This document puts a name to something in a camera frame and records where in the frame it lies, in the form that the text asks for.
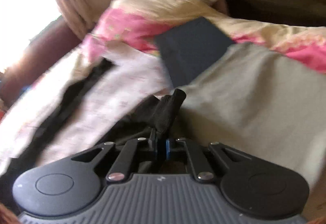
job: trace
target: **black cloth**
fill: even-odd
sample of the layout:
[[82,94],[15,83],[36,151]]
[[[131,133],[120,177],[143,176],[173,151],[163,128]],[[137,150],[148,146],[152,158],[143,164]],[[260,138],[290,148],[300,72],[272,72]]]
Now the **black cloth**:
[[65,91],[60,104],[36,129],[28,147],[18,158],[11,159],[6,173],[0,177],[0,201],[14,213],[19,213],[19,209],[12,197],[12,186],[17,177],[35,166],[40,153],[51,143],[56,133],[68,121],[81,103],[84,95],[113,66],[111,61],[103,59],[85,79],[70,85]]
[[154,42],[174,88],[188,85],[235,44],[204,17],[157,35]]
[[158,139],[166,136],[185,98],[185,92],[180,89],[175,89],[172,95],[165,95],[161,100],[154,95],[147,97],[133,112],[121,118],[96,145],[107,141],[124,145],[130,139],[149,138],[152,129],[155,129]]

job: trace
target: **black round pad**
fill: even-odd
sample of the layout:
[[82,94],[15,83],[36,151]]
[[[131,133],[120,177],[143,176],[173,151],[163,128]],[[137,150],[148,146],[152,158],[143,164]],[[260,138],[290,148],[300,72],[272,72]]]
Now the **black round pad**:
[[257,160],[234,163],[222,178],[221,191],[240,211],[266,220],[301,213],[309,195],[300,174]]
[[38,216],[63,216],[92,203],[101,184],[92,166],[69,158],[23,173],[13,186],[17,204]]
[[74,186],[74,180],[65,174],[45,175],[36,182],[36,189],[42,194],[57,196],[68,192]]

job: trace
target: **metal screw head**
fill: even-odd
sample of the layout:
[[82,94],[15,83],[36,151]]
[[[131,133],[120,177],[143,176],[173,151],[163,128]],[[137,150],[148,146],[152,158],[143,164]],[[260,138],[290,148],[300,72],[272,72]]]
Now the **metal screw head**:
[[121,172],[113,172],[109,174],[108,179],[115,182],[121,181],[124,179],[124,174]]
[[200,180],[208,181],[208,180],[212,180],[214,178],[214,174],[212,174],[209,171],[202,171],[197,175],[197,177]]

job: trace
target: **ribbed grey surface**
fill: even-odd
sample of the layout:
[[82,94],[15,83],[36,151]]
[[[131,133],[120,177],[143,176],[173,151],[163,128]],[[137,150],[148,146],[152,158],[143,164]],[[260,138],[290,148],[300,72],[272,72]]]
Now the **ribbed grey surface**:
[[75,216],[45,220],[22,214],[20,221],[23,224],[306,223],[300,216],[278,221],[246,217],[225,202],[216,186],[197,183],[188,174],[135,174],[127,183],[109,186],[95,204]]

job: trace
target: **bright window light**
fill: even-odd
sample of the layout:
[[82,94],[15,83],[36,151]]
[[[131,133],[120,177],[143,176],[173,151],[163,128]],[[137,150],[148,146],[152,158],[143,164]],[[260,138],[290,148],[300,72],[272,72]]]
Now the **bright window light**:
[[60,15],[55,0],[0,0],[0,71],[17,62],[30,40]]

